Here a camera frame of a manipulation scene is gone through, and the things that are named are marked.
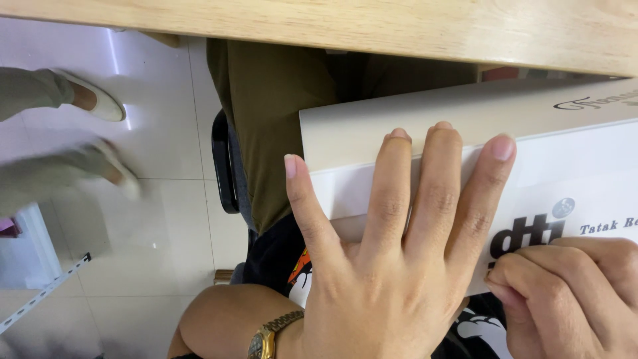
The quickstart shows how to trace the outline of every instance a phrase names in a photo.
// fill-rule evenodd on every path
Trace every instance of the watch face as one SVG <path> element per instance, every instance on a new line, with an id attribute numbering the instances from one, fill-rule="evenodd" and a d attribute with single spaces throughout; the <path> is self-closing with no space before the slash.
<path id="1" fill-rule="evenodd" d="M 255 334 L 248 347 L 248 359 L 262 359 L 263 338 L 261 334 Z"/>

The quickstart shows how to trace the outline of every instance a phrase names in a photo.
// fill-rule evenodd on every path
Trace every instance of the white box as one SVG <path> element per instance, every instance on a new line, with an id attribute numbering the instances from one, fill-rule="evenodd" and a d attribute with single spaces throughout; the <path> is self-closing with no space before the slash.
<path id="1" fill-rule="evenodd" d="M 517 137 L 517 160 L 468 294 L 487 291 L 482 279 L 495 257 L 530 242 L 638 238 L 638 80 L 486 82 L 304 110 L 300 118 L 319 202 L 350 241 L 361 238 L 376 154 L 393 128 L 413 139 L 413 193 L 425 134 L 436 122 L 451 122 L 464 139 L 462 184 L 482 143 L 501 132 Z"/>

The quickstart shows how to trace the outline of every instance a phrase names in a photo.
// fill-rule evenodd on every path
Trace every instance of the pink object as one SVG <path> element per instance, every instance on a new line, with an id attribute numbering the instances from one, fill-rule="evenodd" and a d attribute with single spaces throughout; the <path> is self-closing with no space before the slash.
<path id="1" fill-rule="evenodd" d="M 3 231 L 9 227 L 13 227 L 13 221 L 11 218 L 0 218 L 0 231 Z"/>

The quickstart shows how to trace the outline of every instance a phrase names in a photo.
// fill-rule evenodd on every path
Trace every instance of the hand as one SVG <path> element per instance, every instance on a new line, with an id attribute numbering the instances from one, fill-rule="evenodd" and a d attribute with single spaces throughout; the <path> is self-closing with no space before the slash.
<path id="1" fill-rule="evenodd" d="M 559 238 L 500 257 L 486 279 L 524 358 L 638 358 L 638 245 Z"/>
<path id="2" fill-rule="evenodd" d="M 288 198 L 313 262 L 300 357 L 422 359 L 462 310 L 516 144 L 491 139 L 461 191 L 461 137 L 447 122 L 430 128 L 402 238 L 411 143 L 400 128 L 385 136 L 356 244 L 342 243 L 323 214 L 303 160 L 286 157 Z"/>

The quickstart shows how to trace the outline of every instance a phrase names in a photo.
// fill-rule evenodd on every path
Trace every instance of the white shoe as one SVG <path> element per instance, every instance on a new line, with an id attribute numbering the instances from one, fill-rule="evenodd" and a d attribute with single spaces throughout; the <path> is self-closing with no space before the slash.
<path id="1" fill-rule="evenodd" d="M 70 82 L 75 82 L 80 86 L 84 86 L 95 94 L 98 101 L 95 104 L 95 108 L 91 111 L 88 111 L 88 113 L 97 118 L 103 119 L 104 121 L 118 122 L 124 119 L 124 113 L 122 112 L 122 109 L 118 106 L 117 102 L 115 102 L 115 100 L 113 100 L 113 98 L 106 92 L 100 90 L 96 86 L 93 86 L 92 84 L 82 79 L 78 79 L 77 77 L 63 70 L 60 70 L 58 68 L 53 68 L 51 70 Z"/>
<path id="2" fill-rule="evenodd" d="M 131 201 L 137 201 L 142 197 L 142 188 L 137 177 L 119 160 L 117 153 L 113 147 L 106 143 L 103 139 L 97 139 L 92 146 L 104 154 L 107 162 L 112 164 L 122 174 L 122 181 L 116 184 L 122 190 L 122 194 Z"/>

